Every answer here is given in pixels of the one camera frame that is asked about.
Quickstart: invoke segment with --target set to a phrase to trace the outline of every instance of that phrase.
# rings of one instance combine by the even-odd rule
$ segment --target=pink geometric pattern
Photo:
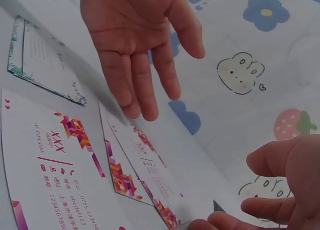
[[[173,214],[171,209],[170,208],[165,208],[160,200],[154,199],[154,196],[151,193],[151,191],[150,191],[149,187],[147,186],[147,184],[145,183],[145,181],[141,181],[141,182],[142,182],[142,185],[144,186],[145,191],[148,193],[149,197],[152,199],[156,209],[158,210],[158,212],[162,216],[162,218],[165,221],[165,223],[167,224],[167,226],[170,229],[173,229],[173,228],[176,228],[178,226],[181,226],[181,221],[180,220],[177,221],[177,218]]]
[[[70,120],[67,115],[63,115],[60,113],[55,113],[54,115],[59,116],[59,117],[63,116],[63,120],[60,123],[63,124],[66,136],[68,138],[70,138],[71,136],[77,137],[81,148],[84,149],[84,147],[85,147],[88,152],[92,153],[92,159],[93,159],[93,162],[96,166],[96,169],[98,170],[100,176],[102,178],[105,178],[106,175],[104,174],[102,167],[97,159],[97,156],[94,153],[94,150],[91,146],[91,143],[89,141],[89,138],[85,132],[85,128],[82,125],[81,121],[78,119],[71,119]]]
[[[12,201],[13,211],[19,230],[29,230],[20,202]]]
[[[112,158],[112,148],[108,140],[105,140],[105,145],[109,158],[115,191],[123,195],[126,195],[126,193],[128,193],[130,197],[140,201],[143,197],[140,195],[135,195],[135,191],[137,189],[135,187],[132,176],[124,174],[121,164],[117,164],[116,161]]]

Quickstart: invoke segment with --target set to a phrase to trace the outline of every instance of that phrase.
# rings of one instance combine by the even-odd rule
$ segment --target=paper card
[[[154,206],[107,122],[106,109],[100,103],[99,106],[114,190],[119,194]]]
[[[8,71],[35,85],[85,105],[77,76],[66,62],[65,45],[17,16],[12,31]]]
[[[2,150],[20,230],[129,230],[78,119],[2,91]]]
[[[172,229],[188,222],[192,217],[191,209],[146,135],[133,125],[121,122],[102,104],[100,109],[107,113],[109,127],[167,226]]]

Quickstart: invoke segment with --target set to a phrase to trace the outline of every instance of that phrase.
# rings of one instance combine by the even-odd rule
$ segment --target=strawberry print
[[[317,126],[311,123],[310,116],[306,111],[288,109],[277,117],[273,133],[277,140],[286,140],[309,134],[311,130],[317,129]]]

